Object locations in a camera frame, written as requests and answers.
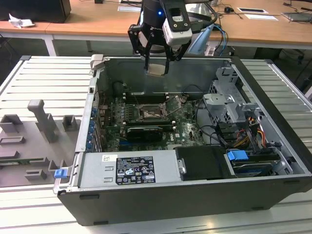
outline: metal frame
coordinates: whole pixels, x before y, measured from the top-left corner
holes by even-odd
[[[45,42],[49,56],[58,56],[58,51],[54,46],[53,40],[86,40],[86,41],[117,41],[130,42],[127,36],[88,36],[88,35],[64,35],[64,34],[37,34],[37,33],[8,33],[1,32],[0,34],[6,38],[25,38],[25,39],[42,39]],[[210,43],[218,44],[219,40],[210,40]],[[228,46],[242,46],[242,47],[263,47],[263,48],[282,48],[282,49],[307,49],[312,50],[312,45],[296,44],[277,44],[277,43],[259,43],[259,42],[236,42],[229,41]]]

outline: yellow wire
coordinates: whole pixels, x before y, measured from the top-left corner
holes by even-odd
[[[248,136],[245,137],[243,140],[241,140],[240,142],[238,142],[234,147],[240,146],[244,143],[246,143],[249,140]]]

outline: wooden desk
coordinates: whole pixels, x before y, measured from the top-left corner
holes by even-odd
[[[282,12],[293,12],[290,7],[283,6],[284,0],[223,0],[230,4],[237,13],[237,7],[265,9],[269,14],[280,15]],[[311,3],[292,2],[299,11],[301,7],[312,8]],[[136,23],[139,13],[118,12],[120,4],[105,2],[94,4],[94,1],[71,0],[71,15],[66,23],[38,23],[33,28],[14,28],[8,22],[0,22],[0,33],[4,37],[39,38],[46,43],[51,56],[56,56],[54,39],[98,40],[98,41],[129,41],[127,30]],[[223,12],[224,6],[216,7]],[[221,19],[223,29],[229,35],[228,45],[312,49],[312,24],[289,23],[284,16],[275,16],[278,21],[248,19],[241,15],[224,15]],[[213,32],[210,41],[218,43],[219,32]]]
[[[294,12],[290,7],[284,6],[284,0],[223,0],[230,4],[237,13],[237,7],[264,9],[268,15],[280,15],[282,12]],[[301,7],[312,8],[311,3],[292,1],[292,6],[299,12]],[[224,6],[216,7],[224,11]],[[229,34],[229,44],[245,45],[246,43],[261,44],[261,47],[295,48],[306,45],[312,48],[312,24],[289,22],[284,16],[275,16],[278,21],[248,19],[245,15],[223,15],[222,28]]]

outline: warning label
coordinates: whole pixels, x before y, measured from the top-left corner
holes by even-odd
[[[153,157],[118,157],[116,184],[155,183]]]

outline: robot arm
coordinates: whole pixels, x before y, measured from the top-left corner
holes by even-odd
[[[191,44],[192,34],[213,24],[217,14],[208,4],[209,0],[144,0],[141,16],[137,25],[132,24],[128,35],[135,54],[145,58],[144,69],[149,70],[151,53],[166,53],[164,75],[169,71],[170,61],[179,61]],[[204,2],[214,13],[211,22],[190,22],[186,3]]]

